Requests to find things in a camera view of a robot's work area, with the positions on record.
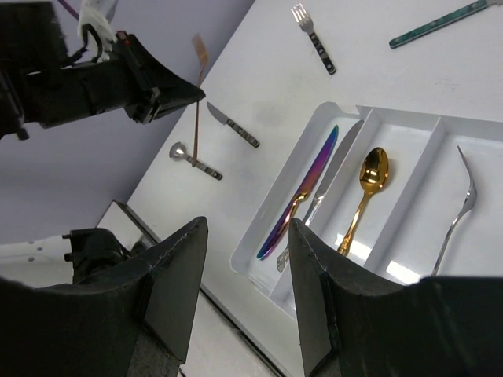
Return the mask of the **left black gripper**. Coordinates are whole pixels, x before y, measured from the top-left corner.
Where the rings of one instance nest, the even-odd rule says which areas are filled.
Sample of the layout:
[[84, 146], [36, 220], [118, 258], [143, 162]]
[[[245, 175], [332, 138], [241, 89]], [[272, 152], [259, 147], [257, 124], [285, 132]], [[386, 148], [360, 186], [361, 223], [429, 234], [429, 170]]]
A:
[[51, 1], [1, 4], [1, 135], [29, 138], [27, 123], [44, 128], [124, 108], [152, 122], [205, 98], [204, 91], [164, 67], [124, 31], [102, 42], [83, 27], [68, 53]]

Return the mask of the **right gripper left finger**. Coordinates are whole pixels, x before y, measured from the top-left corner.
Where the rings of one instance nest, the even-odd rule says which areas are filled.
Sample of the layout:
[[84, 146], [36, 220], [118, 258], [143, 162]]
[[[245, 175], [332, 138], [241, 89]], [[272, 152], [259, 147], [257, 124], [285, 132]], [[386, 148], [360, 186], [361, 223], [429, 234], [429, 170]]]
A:
[[187, 358], [207, 253], [194, 218], [134, 253], [107, 229], [68, 234], [73, 281], [1, 282], [4, 376], [175, 376]]

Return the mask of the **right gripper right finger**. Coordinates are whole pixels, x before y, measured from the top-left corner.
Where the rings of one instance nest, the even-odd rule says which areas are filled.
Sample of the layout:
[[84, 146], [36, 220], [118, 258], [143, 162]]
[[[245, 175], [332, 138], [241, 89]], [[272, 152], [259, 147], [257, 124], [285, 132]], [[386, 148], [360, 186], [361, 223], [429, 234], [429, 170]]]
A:
[[500, 278], [397, 284], [337, 253], [298, 219], [288, 243], [305, 375], [501, 375]]

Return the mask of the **copper fork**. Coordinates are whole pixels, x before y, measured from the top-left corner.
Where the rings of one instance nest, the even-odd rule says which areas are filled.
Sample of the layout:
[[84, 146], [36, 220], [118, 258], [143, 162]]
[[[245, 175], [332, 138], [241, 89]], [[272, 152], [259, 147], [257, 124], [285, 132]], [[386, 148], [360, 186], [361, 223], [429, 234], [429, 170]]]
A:
[[[203, 39], [200, 34], [196, 34], [193, 37], [193, 46], [196, 51], [199, 63], [200, 63], [200, 73], [198, 75], [197, 86], [200, 87], [204, 79], [204, 71], [209, 62], [209, 56], [207, 52], [207, 47], [204, 44]], [[199, 148], [199, 122], [200, 122], [200, 102], [196, 103], [196, 117], [195, 117], [195, 129], [193, 138], [193, 161], [192, 167], [196, 167], [198, 148]]]

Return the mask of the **plain silver fork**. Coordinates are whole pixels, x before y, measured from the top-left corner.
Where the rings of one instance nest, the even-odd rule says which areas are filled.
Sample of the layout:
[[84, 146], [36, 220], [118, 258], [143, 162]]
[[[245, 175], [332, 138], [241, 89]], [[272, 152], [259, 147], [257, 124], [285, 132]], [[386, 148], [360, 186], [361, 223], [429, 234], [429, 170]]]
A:
[[450, 242], [450, 238], [453, 235], [453, 231], [455, 230], [455, 228], [456, 228], [457, 224], [460, 222], [460, 220], [475, 207], [475, 204], [476, 204], [476, 201], [478, 198], [478, 191], [476, 188], [475, 178], [472, 173], [472, 169], [470, 168], [470, 166], [468, 164], [468, 160], [459, 145], [457, 146], [457, 150], [458, 150], [459, 155], [461, 157], [461, 160], [464, 164], [464, 167], [468, 173], [468, 180], [469, 180], [468, 191], [465, 195], [464, 202], [462, 204], [462, 207], [461, 207], [459, 213], [454, 218], [454, 220], [452, 221], [450, 227], [448, 228], [448, 230], [446, 232], [446, 235], [445, 235], [443, 242], [442, 242], [441, 249], [439, 251], [439, 254], [437, 256], [437, 259], [436, 259], [435, 264], [433, 266], [433, 269], [431, 271], [431, 276], [436, 276], [438, 274], [440, 266], [442, 264], [442, 260], [444, 258], [445, 253], [446, 253], [448, 243]]

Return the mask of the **ornate silver knife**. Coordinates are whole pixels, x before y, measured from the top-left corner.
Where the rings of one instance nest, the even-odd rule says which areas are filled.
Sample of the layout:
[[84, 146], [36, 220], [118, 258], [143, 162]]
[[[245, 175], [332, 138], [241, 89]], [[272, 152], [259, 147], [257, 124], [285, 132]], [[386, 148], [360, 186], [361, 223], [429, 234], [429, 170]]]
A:
[[313, 198], [310, 202], [310, 206], [308, 207], [307, 212], [304, 214], [303, 217], [303, 222], [306, 225], [309, 224], [315, 212], [320, 207], [321, 202], [325, 198], [325, 194], [328, 191], [329, 186], [332, 184], [332, 181], [345, 158], [345, 155], [349, 151], [349, 148], [352, 146], [354, 139], [358, 135], [363, 124], [364, 124], [363, 120], [358, 120], [347, 131], [345, 137], [340, 142], [340, 146], [338, 147], [338, 149], [336, 151], [334, 151], [335, 148], [333, 149], [333, 152], [329, 157], [329, 161], [327, 162], [324, 170], [321, 173], [321, 176], [318, 179], [318, 183], [313, 188], [313, 190], [315, 189]]

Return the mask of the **iridescent rainbow knife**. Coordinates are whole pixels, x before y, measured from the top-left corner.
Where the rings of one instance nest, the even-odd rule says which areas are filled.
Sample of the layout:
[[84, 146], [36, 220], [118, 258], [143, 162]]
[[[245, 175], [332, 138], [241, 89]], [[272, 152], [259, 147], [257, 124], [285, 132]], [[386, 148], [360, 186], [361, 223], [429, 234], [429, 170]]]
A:
[[335, 148], [338, 136], [339, 126], [335, 125], [321, 147], [319, 153], [316, 155], [301, 184], [296, 189], [293, 197], [288, 201], [287, 207], [278, 218], [263, 245], [260, 247], [259, 252], [256, 255], [258, 260], [264, 260], [267, 258], [281, 241], [283, 235], [288, 230], [289, 222], [296, 214], [296, 210], [299, 205], [303, 201], [307, 200], [314, 186], [318, 183], [318, 179], [329, 161], [329, 157], [331, 156], [333, 149]]

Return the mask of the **ornate gold spoon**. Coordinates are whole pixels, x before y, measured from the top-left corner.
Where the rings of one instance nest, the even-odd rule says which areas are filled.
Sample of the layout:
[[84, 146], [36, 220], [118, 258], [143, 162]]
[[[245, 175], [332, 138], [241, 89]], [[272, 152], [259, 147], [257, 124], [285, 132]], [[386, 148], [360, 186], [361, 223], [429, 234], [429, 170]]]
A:
[[354, 234], [361, 220], [361, 216], [371, 197], [384, 188], [389, 177], [389, 157], [381, 147], [373, 148], [364, 159], [360, 173], [359, 183], [363, 191], [362, 200], [354, 213], [353, 220], [339, 245], [337, 252], [345, 257], [350, 253]]

